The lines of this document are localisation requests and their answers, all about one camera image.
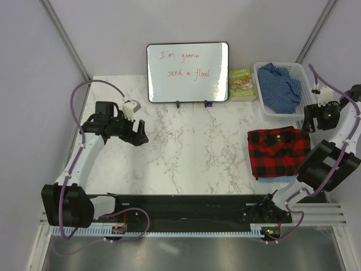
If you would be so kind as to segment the red black plaid shirt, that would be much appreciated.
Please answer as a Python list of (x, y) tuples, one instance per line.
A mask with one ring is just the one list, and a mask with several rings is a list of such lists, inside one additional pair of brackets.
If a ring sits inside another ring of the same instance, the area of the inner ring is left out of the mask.
[(255, 178), (295, 176), (311, 151), (310, 136), (292, 126), (248, 131), (247, 140)]

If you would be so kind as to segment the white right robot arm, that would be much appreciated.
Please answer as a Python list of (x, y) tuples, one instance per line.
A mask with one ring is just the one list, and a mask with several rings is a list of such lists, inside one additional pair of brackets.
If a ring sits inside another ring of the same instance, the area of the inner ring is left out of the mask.
[(272, 203), (258, 208), (264, 222), (271, 222), (279, 210), (289, 211), (303, 198), (321, 191), (332, 191), (359, 166), (356, 146), (360, 138), (360, 85), (354, 85), (339, 101), (325, 99), (330, 88), (314, 90), (320, 102), (305, 106), (302, 131), (334, 130), (329, 140), (320, 141), (306, 155), (297, 170), (296, 180), (273, 195)]

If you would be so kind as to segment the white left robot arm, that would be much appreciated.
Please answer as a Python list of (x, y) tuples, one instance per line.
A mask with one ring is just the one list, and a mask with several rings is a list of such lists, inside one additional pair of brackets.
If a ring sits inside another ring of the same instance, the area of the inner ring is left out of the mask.
[(135, 124), (135, 113), (141, 105), (135, 100), (118, 107), (115, 102), (98, 101), (95, 112), (81, 126), (81, 142), (54, 184), (45, 185), (41, 197), (48, 223), (51, 226), (87, 228), (94, 219), (105, 215), (112, 222), (123, 218), (124, 209), (112, 196), (91, 197), (86, 194), (90, 172), (94, 163), (112, 137), (140, 146), (149, 140), (145, 122)]

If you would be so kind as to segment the white plastic basket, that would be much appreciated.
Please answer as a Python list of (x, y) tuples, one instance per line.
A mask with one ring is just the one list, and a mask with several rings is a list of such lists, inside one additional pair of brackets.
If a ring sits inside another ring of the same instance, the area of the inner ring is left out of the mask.
[[(258, 69), (267, 63), (273, 63), (276, 67), (285, 67), (290, 73), (291, 78), (297, 79), (301, 82), (302, 97), (301, 103), (297, 106), (296, 112), (293, 114), (278, 114), (275, 113), (270, 107), (266, 106), (263, 102), (262, 94), (259, 88), (258, 82)], [(258, 99), (261, 105), (261, 111), (265, 120), (277, 120), (277, 121), (301, 121), (304, 119), (303, 108), (305, 106), (315, 103), (315, 97), (311, 92), (311, 85), (307, 78), (306, 72), (302, 65), (291, 62), (256, 62), (253, 65), (254, 69), (254, 82), (257, 85)]]

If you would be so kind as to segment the blue checkered shirt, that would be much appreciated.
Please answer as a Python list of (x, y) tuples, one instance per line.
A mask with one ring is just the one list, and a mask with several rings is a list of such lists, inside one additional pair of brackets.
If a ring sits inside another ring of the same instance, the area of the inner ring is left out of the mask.
[(302, 86), (291, 78), (285, 67), (267, 63), (258, 69), (259, 88), (263, 102), (278, 114), (293, 114), (301, 103)]

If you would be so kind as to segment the folded light blue shirt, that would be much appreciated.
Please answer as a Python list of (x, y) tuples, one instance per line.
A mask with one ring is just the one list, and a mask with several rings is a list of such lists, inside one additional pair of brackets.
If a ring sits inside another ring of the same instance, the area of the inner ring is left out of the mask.
[(311, 148), (308, 138), (291, 142), (248, 142), (252, 175), (263, 183), (292, 182)]

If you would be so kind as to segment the whiteboard with red writing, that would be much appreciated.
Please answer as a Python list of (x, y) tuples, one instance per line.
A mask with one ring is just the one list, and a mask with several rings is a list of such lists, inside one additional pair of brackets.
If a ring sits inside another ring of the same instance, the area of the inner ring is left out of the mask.
[(146, 53), (151, 103), (228, 100), (227, 42), (150, 44)]

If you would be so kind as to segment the green children's book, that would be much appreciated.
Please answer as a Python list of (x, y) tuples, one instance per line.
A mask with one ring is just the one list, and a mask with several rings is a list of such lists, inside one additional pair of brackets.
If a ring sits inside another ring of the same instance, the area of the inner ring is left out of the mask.
[(250, 68), (231, 69), (228, 73), (228, 90), (232, 102), (252, 102), (256, 99)]

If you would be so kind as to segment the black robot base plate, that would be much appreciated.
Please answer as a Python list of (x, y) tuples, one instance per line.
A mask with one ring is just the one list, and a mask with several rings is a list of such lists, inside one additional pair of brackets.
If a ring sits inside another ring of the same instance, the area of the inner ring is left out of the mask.
[(131, 230), (244, 230), (251, 224), (290, 224), (270, 195), (115, 195), (116, 207), (100, 222)]

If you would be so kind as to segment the aluminium frame rail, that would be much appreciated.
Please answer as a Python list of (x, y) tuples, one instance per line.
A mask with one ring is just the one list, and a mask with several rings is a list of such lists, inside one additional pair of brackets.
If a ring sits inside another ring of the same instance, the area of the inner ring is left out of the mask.
[(69, 53), (71, 59), (73, 60), (74, 64), (76, 65), (79, 73), (82, 75), (83, 79), (88, 81), (91, 79), (88, 71), (86, 70), (79, 54), (76, 51), (70, 37), (68, 36), (67, 31), (65, 30), (59, 16), (57, 15), (51, 1), (49, 0), (40, 0), (40, 4), (42, 5), (43, 9), (45, 10), (47, 16), (49, 17), (50, 21), (52, 22), (55, 30), (57, 31), (62, 43), (64, 44), (67, 52)]

